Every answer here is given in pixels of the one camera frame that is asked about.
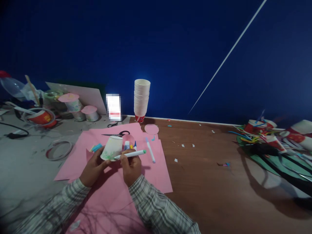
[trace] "baseboard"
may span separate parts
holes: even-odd
[[[166,118],[156,118],[156,117],[146,117],[150,119],[164,119],[167,120]],[[193,120],[178,120],[178,119],[170,119],[170,120],[176,120],[176,121],[184,121],[184,122],[192,122],[192,123],[200,123],[200,124],[218,124],[218,125],[227,125],[227,126],[241,126],[241,124],[228,124],[228,123],[213,123],[213,122],[203,122],[203,121],[193,121]],[[285,130],[284,128],[274,128],[274,130]]]

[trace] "plastic bottle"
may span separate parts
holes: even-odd
[[[12,78],[6,71],[0,71],[0,82],[4,89],[13,97],[20,101],[26,100],[24,94],[20,91],[25,85],[22,82]]]

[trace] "wooden stick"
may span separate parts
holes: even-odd
[[[29,76],[28,76],[28,75],[25,75],[25,77],[26,77],[26,80],[27,80],[27,82],[28,82],[30,88],[32,89],[32,93],[33,93],[33,95],[35,96],[35,99],[36,99],[36,101],[37,101],[38,106],[40,106],[39,99],[38,99],[38,97],[37,97],[37,95],[36,95],[35,89],[33,88],[32,84],[31,84],[31,82],[30,82]]]

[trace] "hand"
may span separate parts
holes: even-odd
[[[96,182],[99,175],[103,173],[104,169],[111,163],[110,160],[103,161],[100,156],[104,150],[102,148],[98,149],[92,158],[88,161],[87,165],[84,168],[80,178],[81,183],[86,187],[92,187],[92,185]]]
[[[128,187],[133,185],[133,183],[140,177],[141,175],[141,159],[139,156],[134,156],[127,158],[124,154],[135,152],[134,149],[126,150],[122,152],[120,157],[121,166],[123,167],[123,180]]]

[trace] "wooden table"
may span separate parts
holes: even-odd
[[[146,118],[142,130],[150,123],[159,127],[173,187],[166,195],[202,233],[311,232],[312,213],[293,201],[308,196],[249,159],[228,133],[234,127]],[[217,165],[225,162],[231,167]]]

